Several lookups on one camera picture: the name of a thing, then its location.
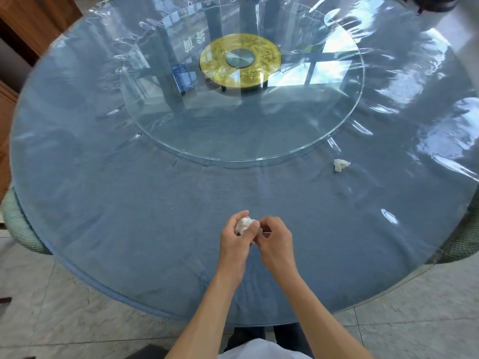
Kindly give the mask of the blue card box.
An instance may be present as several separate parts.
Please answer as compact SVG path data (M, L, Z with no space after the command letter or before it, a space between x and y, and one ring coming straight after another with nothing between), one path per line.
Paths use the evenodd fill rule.
M195 88L195 81L186 64L171 66L171 72L180 95L184 96L188 91Z

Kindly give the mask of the person's left forearm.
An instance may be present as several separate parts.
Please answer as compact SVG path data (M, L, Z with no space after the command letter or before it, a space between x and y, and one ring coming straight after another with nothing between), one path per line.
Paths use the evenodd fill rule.
M233 295L245 264L220 263L192 320L164 359L217 359Z

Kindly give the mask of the person's right forearm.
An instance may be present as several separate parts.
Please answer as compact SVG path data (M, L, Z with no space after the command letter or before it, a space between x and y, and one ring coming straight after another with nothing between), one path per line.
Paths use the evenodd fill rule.
M324 307L294 267L272 270L316 359L374 359Z

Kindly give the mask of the black round object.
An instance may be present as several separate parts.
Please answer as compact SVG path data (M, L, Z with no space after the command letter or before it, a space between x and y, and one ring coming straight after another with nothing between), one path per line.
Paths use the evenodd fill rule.
M418 14L422 14L424 11L435 13L447 13L452 11L459 0L413 0L419 7Z

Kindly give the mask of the wooden cabinet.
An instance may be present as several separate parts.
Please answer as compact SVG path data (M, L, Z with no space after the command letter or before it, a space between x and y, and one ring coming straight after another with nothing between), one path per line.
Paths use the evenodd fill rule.
M11 181L9 134L22 86L51 43L81 16L74 0L0 0L0 202Z

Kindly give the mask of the person's left hand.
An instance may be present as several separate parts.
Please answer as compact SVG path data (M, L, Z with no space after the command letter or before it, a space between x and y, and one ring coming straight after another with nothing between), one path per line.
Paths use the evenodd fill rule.
M254 239L262 233L260 223L253 222L241 236L236 236L235 230L228 230L228 223L220 234L220 252L217 274L228 278L238 285L246 267L246 259Z

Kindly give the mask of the person's right hand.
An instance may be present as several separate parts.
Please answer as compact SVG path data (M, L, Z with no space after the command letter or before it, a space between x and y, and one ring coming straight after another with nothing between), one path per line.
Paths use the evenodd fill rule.
M298 277L292 233L278 217L276 230L262 230L255 238L261 259L279 285Z

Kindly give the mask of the round glass turntable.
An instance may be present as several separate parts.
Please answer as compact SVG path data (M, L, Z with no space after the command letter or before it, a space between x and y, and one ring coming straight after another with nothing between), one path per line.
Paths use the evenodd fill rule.
M342 26L299 31L197 30L193 40L147 32L127 54L125 107L147 137L177 155L227 163L299 153L331 137L356 109L363 53ZM186 64L195 88L177 90L171 66Z

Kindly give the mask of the person's white shirt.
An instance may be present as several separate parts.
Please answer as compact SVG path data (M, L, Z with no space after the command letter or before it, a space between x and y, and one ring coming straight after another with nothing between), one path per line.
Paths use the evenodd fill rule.
M218 355L218 359L312 359L297 351L286 350L274 342L254 339Z

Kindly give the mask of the green woven chair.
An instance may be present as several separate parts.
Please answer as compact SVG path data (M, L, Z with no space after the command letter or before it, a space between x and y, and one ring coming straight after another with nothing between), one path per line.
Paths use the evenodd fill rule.
M436 264L447 264L467 259L479 252L479 190L471 199L461 222L441 248Z
M29 224L13 186L9 187L3 198L1 213L6 229L17 243L34 253L52 255Z

